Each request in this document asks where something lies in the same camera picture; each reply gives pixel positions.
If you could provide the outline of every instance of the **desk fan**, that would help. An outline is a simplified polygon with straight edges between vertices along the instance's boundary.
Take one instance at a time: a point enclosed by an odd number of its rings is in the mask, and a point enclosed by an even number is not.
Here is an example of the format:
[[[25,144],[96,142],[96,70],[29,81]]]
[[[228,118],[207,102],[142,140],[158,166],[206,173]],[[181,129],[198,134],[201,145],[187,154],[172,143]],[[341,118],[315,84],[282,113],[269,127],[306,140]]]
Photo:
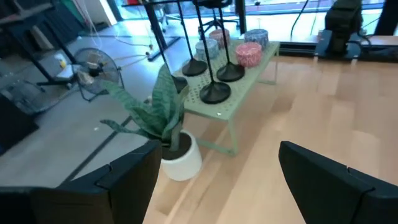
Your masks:
[[[119,83],[121,81],[124,88],[123,78],[121,76],[121,68],[118,67],[114,60],[105,52],[94,49],[85,48],[79,50],[75,54],[77,64],[73,66],[74,74],[79,85],[81,97],[91,102],[99,95],[108,94],[103,86],[103,80]],[[91,98],[87,98],[83,89],[94,94]]]

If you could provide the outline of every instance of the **white pot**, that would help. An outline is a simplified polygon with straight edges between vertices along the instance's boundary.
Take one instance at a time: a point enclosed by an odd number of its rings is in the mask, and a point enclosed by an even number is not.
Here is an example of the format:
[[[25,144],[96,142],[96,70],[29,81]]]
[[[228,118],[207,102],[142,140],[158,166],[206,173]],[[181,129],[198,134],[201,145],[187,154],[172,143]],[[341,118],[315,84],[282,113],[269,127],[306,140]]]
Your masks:
[[[163,171],[176,181],[188,180],[197,175],[201,168],[201,155],[195,137],[186,130],[182,133],[191,138],[191,147],[182,157],[174,160],[162,159]]]

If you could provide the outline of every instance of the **black cable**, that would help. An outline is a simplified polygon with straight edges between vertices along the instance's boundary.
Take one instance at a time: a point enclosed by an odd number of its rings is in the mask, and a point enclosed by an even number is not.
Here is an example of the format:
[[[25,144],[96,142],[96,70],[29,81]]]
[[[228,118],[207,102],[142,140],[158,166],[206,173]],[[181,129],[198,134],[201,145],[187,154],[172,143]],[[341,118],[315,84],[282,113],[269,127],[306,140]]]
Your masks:
[[[317,3],[317,9],[315,10],[315,17],[313,18],[313,22],[312,22],[312,26],[311,26],[311,32],[310,32],[310,35],[312,35],[312,31],[313,31],[313,27],[314,27],[314,25],[315,25],[315,21],[317,20],[317,14],[318,14],[318,10],[319,10],[319,4],[320,4],[320,0],[318,0],[318,3]]]
[[[372,24],[373,22],[376,22],[380,19],[380,17],[378,17],[377,19],[373,20],[372,22],[367,23],[365,26],[362,26],[362,29],[367,27],[368,25]]]
[[[369,40],[369,38],[367,36],[362,35],[359,32],[357,32],[357,35],[358,35],[358,37],[364,39],[368,43],[369,47],[372,47],[372,42]]]
[[[347,41],[347,43],[356,44],[356,45],[359,46],[359,48],[361,49],[361,51],[363,51],[363,46],[362,46],[362,44],[361,44],[360,42],[355,41],[355,40],[349,40],[349,41]]]
[[[304,11],[304,9],[305,9],[305,6],[307,6],[308,2],[309,2],[309,0],[306,0],[306,1],[305,1],[303,8],[301,9],[300,13],[298,14],[298,16],[297,16],[297,18],[296,18],[296,21],[294,21],[293,26],[292,26],[292,29],[290,30],[290,38],[293,37],[293,30],[294,30],[294,27],[296,26],[296,23],[297,23],[297,21],[299,20],[301,14],[303,14],[303,11]]]

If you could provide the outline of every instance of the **light wood flooring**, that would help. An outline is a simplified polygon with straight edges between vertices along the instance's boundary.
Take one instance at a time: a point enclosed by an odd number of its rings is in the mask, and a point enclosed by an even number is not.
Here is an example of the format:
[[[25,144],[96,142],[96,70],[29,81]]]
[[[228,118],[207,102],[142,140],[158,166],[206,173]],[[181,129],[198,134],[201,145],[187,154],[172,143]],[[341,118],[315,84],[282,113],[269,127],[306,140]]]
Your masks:
[[[235,117],[239,154],[201,147],[202,170],[185,182],[161,171],[144,223],[304,223],[277,158],[282,140],[398,185],[397,68],[280,57],[278,84],[257,84]],[[223,123],[189,115],[185,128],[230,145]]]

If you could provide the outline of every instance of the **green leaf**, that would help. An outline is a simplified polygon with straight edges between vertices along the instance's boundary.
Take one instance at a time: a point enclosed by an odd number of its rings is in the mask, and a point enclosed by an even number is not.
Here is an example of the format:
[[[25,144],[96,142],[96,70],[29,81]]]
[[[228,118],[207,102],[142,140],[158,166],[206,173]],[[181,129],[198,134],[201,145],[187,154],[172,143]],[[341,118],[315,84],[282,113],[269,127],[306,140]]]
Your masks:
[[[149,113],[142,108],[133,108],[132,110],[138,115],[137,119],[142,120],[143,124],[140,126],[142,129],[150,130],[148,133],[158,136],[159,138],[162,136],[163,130],[166,126],[166,120],[164,118],[159,117],[154,113]]]
[[[150,135],[149,133],[147,133],[143,129],[130,130],[130,129],[125,128],[125,127],[121,126],[120,124],[118,124],[117,122],[112,121],[110,119],[104,119],[104,120],[101,120],[100,122],[103,123],[103,124],[108,125],[111,129],[113,129],[113,131],[116,131],[118,133],[138,134],[138,135],[144,136],[144,137],[149,138],[149,139],[159,139],[156,136]]]
[[[146,111],[148,114],[151,112],[151,107],[150,105],[147,105],[139,100],[136,100],[133,98],[125,89],[121,88],[119,85],[109,82],[109,81],[104,81],[103,86],[107,89],[109,94],[115,99],[118,100],[119,102],[122,103],[124,108],[129,112],[131,115],[132,119],[134,122],[142,128],[144,131],[147,133],[161,137],[162,133],[158,133],[156,130],[150,128],[150,126],[140,117],[140,114],[142,110]]]
[[[134,131],[134,130],[130,130],[128,128],[125,128],[125,127],[121,126],[120,124],[118,124],[117,122],[112,121],[110,119],[104,119],[104,120],[101,120],[100,122],[103,123],[103,124],[108,125],[110,128],[113,129],[113,131],[116,131],[118,133],[134,133],[134,134],[141,133],[139,131]]]
[[[180,148],[180,133],[182,130],[182,124],[181,122],[178,122],[178,124],[173,128],[172,131],[172,142],[170,146],[170,151],[177,151]]]
[[[172,137],[172,129],[178,124],[182,123],[184,113],[184,101],[188,95],[189,87],[186,86],[175,99],[175,108],[172,110],[173,114],[163,130],[162,141],[169,141]]]
[[[152,92],[152,108],[154,113],[165,118],[170,117],[170,110],[173,108],[172,100],[177,96],[172,74],[164,64],[158,73],[154,90]]]
[[[106,88],[112,98],[118,100],[128,111],[136,107],[145,108],[146,110],[150,109],[150,105],[133,98],[129,92],[120,87],[117,83],[103,80],[103,87]]]

